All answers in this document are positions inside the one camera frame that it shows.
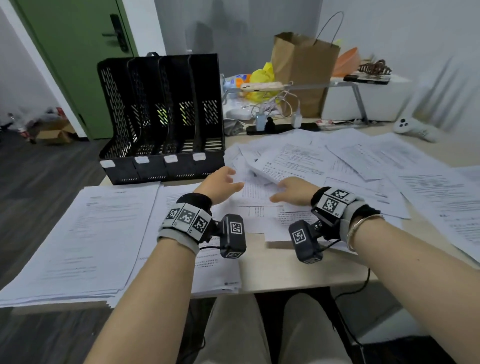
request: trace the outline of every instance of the wooden desk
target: wooden desk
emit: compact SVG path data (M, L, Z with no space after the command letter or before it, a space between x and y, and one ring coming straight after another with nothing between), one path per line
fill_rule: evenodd
M379 135L387 133L391 129L392 125L388 124L360 130L368 135ZM226 145L229 147L233 143L247 143L254 138L260 138L260 136L227 137ZM479 153L470 153L465 146L451 144L448 138L437 144L424 142L417 138L402 138L453 167L480 164ZM199 181L169 182L165 185L189 184ZM106 177L101 184L109 185L111 183ZM408 201L407 206L412 219L404 220L403 227L406 231L473 267L480 267L468 255L450 244ZM247 251L240 258L240 271L242 293L353 284L364 282L367 277L367 268L355 255L330 249L324 252L321 262L307 265L298 261L293 248L268 247L263 234L252 233L247 233ZM370 279L375 280L377 277L372 274Z

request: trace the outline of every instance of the person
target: person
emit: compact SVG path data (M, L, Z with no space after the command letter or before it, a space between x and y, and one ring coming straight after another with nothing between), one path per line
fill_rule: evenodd
M234 170L222 167L195 192L219 204L243 187L241 182L233 183L233 174ZM284 190L271 196L271 201L295 205L309 205L319 190L296 177L288 177L278 186ZM382 218L361 223L351 245L457 363L480 363L478 271ZM160 238L105 323L85 364L175 363L194 266L191 249L174 239ZM217 298L205 342L196 363L270 362L262 319L252 295ZM285 306L279 362L351 363L320 305L309 296L296 295Z

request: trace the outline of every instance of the forearm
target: forearm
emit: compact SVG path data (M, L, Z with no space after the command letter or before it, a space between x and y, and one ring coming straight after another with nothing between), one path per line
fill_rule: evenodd
M358 255L457 363L480 363L480 273L381 219L353 239Z
M110 315L85 364L174 363L194 267L190 249L161 239Z

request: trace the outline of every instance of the black file organizer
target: black file organizer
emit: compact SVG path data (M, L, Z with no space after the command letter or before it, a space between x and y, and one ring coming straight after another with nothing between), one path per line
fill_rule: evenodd
M113 184L204 178L224 165L216 54L111 58L97 69L113 124L99 157Z

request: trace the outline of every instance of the hand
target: hand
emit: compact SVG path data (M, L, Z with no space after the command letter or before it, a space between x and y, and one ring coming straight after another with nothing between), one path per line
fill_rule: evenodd
M272 202L288 202L297 206L310 206L313 195L320 187L298 177L287 177L278 183L278 187L285 188L270 197Z
M235 173L232 168L222 167L205 178L194 192L208 196L212 204L217 205L243 188L243 182L233 183L230 175Z

